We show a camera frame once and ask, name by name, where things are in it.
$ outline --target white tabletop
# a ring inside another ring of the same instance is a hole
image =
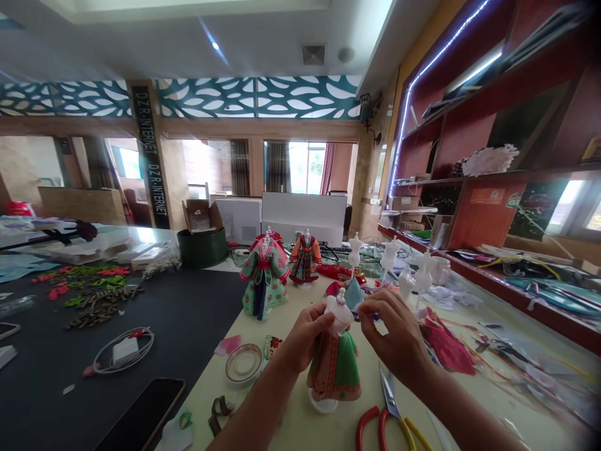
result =
[[[241,312],[226,336],[242,335],[242,343],[254,343],[263,347],[265,337],[270,334],[285,339],[299,312],[310,305],[321,300],[326,287],[332,282],[331,279],[321,276],[314,282],[310,289],[299,289],[289,282],[289,301],[282,306],[274,308],[267,321],[259,322],[255,318]],[[486,298],[485,293],[477,293]],[[228,302],[242,302],[241,299],[228,299]],[[409,301],[413,307],[415,298]],[[521,312],[504,311],[504,304],[500,300],[485,299],[485,304],[477,310],[458,306],[452,312],[443,311],[431,304],[435,311],[443,319],[450,319],[462,324],[470,324],[485,332],[478,321],[491,321],[511,326],[516,330],[525,331],[529,329],[528,335],[539,342],[549,354],[559,357],[576,365],[584,366],[585,370],[591,370],[595,359],[587,355],[581,348],[574,348],[566,343],[561,337],[556,336],[543,326],[537,325],[531,318]],[[385,332],[386,328],[382,322],[377,324],[378,330]],[[471,333],[467,329],[450,325],[456,334],[462,334],[473,343]],[[354,402],[340,402],[337,410],[328,416],[322,416],[314,410],[307,397],[305,371],[297,380],[296,386],[289,400],[287,411],[282,420],[273,441],[270,445],[272,450],[299,450],[307,449],[329,449],[345,450],[354,448],[355,432],[361,415],[371,407],[384,406],[384,397],[379,379],[378,357],[363,336],[359,323],[351,327],[351,334],[359,348],[357,363],[361,377],[362,395]],[[484,354],[486,360],[495,368],[504,369],[504,364],[494,357],[490,352]],[[200,378],[192,388],[184,407],[192,413],[192,421],[195,433],[193,450],[204,450],[213,439],[207,420],[213,399],[225,395],[226,399],[234,402],[236,407],[244,401],[248,389],[233,390],[225,382],[225,362],[227,356],[214,355]],[[511,373],[505,368],[505,374]],[[468,376],[453,373],[455,377],[478,401],[484,405],[496,418],[507,418],[512,421],[525,439],[525,443],[532,450],[562,450],[575,447],[576,437],[565,425],[557,422],[544,412],[544,409],[533,410],[512,398],[501,388],[498,388],[484,376]],[[435,450],[442,450],[441,443],[435,432],[432,421],[426,413],[425,406],[402,384],[396,382],[396,398],[399,410],[405,417],[409,417],[422,431],[430,445]],[[373,420],[365,429],[364,446],[366,449],[377,447],[377,419]],[[458,449],[455,442],[448,434],[453,444],[453,449]],[[386,438],[389,449],[406,449],[406,442],[396,422],[390,421],[386,427]]]

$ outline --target black phone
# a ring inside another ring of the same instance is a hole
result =
[[[95,450],[145,451],[185,387],[180,379],[151,381]]]

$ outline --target black table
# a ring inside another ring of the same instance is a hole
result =
[[[20,332],[0,341],[18,352],[0,370],[0,449],[7,451],[93,450],[157,377],[186,381],[173,417],[240,313],[246,288],[237,272],[163,273],[145,281],[145,292],[135,300],[120,303],[123,316],[67,331],[65,324],[80,312],[62,307],[69,293],[48,301],[49,285],[31,284],[31,277],[0,286],[15,293],[10,299],[38,295],[29,310],[0,320],[21,325]],[[155,334],[144,359],[114,375],[83,378],[104,345],[139,326]],[[71,384],[75,389],[63,396]]]

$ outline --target red curtain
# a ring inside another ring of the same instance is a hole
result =
[[[326,144],[326,157],[324,159],[324,171],[321,173],[321,195],[327,195],[330,189],[330,182],[332,181],[332,169],[334,168],[334,152],[336,151],[336,144]]]

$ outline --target hand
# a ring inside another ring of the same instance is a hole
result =
[[[410,390],[436,369],[426,351],[418,320],[400,295],[387,289],[376,291],[358,308],[361,330],[378,357]],[[369,315],[378,313],[388,334],[377,331]]]
[[[274,360],[295,376],[306,370],[311,363],[317,335],[334,324],[334,314],[324,314],[325,310],[326,304],[319,303],[301,311],[288,337],[274,354]]]

